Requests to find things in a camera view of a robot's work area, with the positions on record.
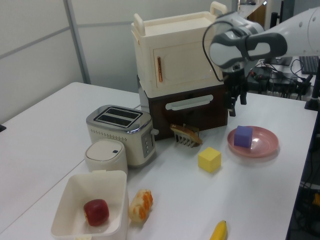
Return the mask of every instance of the cabinet handle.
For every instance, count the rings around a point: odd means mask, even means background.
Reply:
[[[158,72],[159,72],[159,82],[162,83],[162,70],[161,70],[161,58],[158,56]]]

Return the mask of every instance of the drawer handle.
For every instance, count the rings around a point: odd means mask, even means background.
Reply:
[[[186,99],[186,100],[182,100],[182,101],[170,102],[165,105],[165,109],[173,110],[173,111],[178,111],[178,110],[182,110],[182,109],[189,109],[189,108],[193,108],[193,107],[207,105],[213,99],[214,99],[214,96],[212,96],[210,94],[210,95],[199,96],[199,97],[190,98],[190,99]]]
[[[162,83],[162,70],[161,70],[161,58],[158,56],[158,72],[159,72],[159,82]]]

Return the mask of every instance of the red apple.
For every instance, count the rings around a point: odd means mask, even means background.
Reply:
[[[105,200],[94,199],[83,206],[84,216],[90,226],[99,226],[109,218],[109,208]]]

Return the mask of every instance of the white drawer handle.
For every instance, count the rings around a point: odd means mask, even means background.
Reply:
[[[209,104],[214,99],[212,95],[199,96],[182,101],[170,102],[165,105],[165,109],[178,111]]]

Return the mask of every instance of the yellow banana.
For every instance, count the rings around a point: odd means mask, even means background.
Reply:
[[[215,229],[210,237],[210,240],[225,240],[227,239],[227,223],[226,221],[220,221],[216,226]]]

